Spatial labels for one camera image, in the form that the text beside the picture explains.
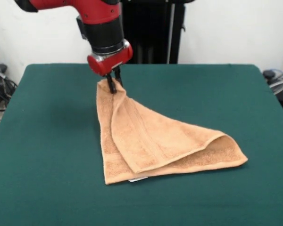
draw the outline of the table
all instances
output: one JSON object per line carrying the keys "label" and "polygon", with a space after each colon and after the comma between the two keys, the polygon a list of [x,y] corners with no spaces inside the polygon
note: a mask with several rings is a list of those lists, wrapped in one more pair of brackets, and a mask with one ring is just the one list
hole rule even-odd
{"label": "table", "polygon": [[124,65],[128,95],[232,136],[242,167],[106,186],[88,65],[30,65],[0,123],[0,226],[283,226],[283,109],[253,65]]}

